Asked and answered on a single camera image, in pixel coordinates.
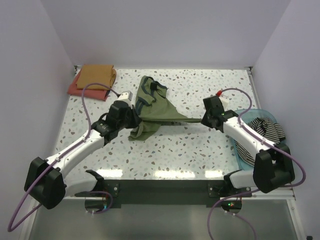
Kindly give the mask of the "olive green tank top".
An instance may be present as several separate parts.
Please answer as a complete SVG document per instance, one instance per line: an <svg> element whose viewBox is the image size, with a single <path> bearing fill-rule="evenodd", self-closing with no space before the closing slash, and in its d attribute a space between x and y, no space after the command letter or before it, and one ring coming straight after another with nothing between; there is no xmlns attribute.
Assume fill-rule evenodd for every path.
<svg viewBox="0 0 320 240"><path fill-rule="evenodd" d="M170 123L201 122L178 112L167 98L168 88L151 76L143 76L135 97L135 111L141 118L139 125L130 132L129 141L145 141L163 125Z"/></svg>

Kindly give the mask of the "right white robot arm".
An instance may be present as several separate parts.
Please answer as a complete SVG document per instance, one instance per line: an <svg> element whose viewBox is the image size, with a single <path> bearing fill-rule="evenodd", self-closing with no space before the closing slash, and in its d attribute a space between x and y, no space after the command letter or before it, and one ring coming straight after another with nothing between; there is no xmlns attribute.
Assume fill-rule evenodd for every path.
<svg viewBox="0 0 320 240"><path fill-rule="evenodd" d="M235 196L242 188L258 188L269 193L295 179L289 147L276 144L255 132L233 110L225 110L218 96L203 100L205 113L201 124L227 134L254 158L252 170L237 170L224 176L223 192Z"/></svg>

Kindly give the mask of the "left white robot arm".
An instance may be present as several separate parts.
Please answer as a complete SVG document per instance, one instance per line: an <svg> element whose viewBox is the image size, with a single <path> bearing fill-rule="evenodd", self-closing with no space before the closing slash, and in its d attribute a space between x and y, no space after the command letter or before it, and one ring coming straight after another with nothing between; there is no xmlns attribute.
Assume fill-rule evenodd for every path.
<svg viewBox="0 0 320 240"><path fill-rule="evenodd" d="M140 123L128 98L119 97L84 135L64 150L42 159L35 158L29 166L24 190L43 207L55 208L65 197L88 192L99 196L104 190L103 177L92 170L89 179L67 182L66 176L87 156L115 139L122 129L134 129Z"/></svg>

